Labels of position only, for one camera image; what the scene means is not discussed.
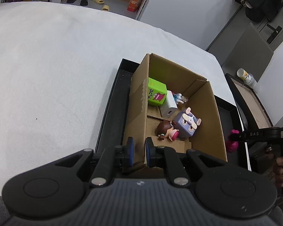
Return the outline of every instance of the yellow slipper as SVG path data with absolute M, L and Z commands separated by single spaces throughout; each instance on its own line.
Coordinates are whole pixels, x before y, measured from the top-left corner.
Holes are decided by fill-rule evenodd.
M 109 11 L 109 10 L 110 10 L 110 8 L 109 8 L 109 6 L 104 5 L 104 6 L 102 7 L 102 10 L 103 10 L 103 11 Z
M 97 4 L 104 4 L 105 2 L 103 0 L 93 0 L 94 2 L 96 2 Z

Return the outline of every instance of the green box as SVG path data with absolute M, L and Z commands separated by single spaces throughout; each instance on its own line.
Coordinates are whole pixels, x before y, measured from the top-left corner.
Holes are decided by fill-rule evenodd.
M 165 84 L 148 78 L 148 103 L 151 105 L 162 105 L 167 97 L 167 87 Z

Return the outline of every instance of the table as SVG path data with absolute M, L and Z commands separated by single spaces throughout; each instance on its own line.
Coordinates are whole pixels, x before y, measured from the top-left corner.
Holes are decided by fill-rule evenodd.
M 18 173 L 95 148 L 122 58 L 146 53 L 203 75 L 235 105 L 216 58 L 159 28 L 73 5 L 0 4 L 0 194 Z

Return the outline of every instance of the white charger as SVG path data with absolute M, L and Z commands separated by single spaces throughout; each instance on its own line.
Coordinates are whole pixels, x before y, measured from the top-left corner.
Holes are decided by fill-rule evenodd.
M 164 118 L 171 117 L 177 110 L 177 104 L 175 103 L 173 94 L 171 91 L 167 91 L 167 96 L 164 100 L 164 103 L 159 106 L 161 111 L 161 116 Z

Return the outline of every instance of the white cylindrical container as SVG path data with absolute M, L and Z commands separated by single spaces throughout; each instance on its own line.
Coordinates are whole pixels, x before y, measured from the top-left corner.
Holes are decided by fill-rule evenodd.
M 244 69 L 240 68 L 237 70 L 237 76 L 240 77 L 245 84 L 250 86 L 251 88 L 254 88 L 254 86 L 257 84 L 255 78 L 252 74 L 247 73 Z

